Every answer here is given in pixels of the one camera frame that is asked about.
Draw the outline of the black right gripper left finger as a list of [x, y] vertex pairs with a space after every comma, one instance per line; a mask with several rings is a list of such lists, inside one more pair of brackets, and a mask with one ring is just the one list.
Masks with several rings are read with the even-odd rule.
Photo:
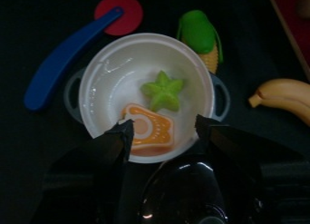
[[132, 139], [134, 123], [116, 123], [52, 164], [31, 224], [116, 224]]

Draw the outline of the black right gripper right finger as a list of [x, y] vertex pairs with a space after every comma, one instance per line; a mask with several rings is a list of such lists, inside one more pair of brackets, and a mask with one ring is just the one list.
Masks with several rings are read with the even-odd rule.
[[230, 224], [310, 224], [310, 161], [268, 139], [196, 117]]

